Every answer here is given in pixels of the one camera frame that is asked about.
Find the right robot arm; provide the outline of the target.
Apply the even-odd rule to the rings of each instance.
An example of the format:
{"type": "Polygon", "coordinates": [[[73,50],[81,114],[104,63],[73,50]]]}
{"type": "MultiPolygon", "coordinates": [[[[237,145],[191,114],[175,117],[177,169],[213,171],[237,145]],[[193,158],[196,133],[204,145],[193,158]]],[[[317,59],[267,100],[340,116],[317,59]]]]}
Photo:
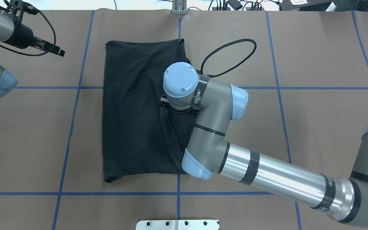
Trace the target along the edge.
{"type": "Polygon", "coordinates": [[[163,74],[168,105],[199,111],[182,168],[368,228],[368,89],[240,88],[187,63],[163,74]]]}

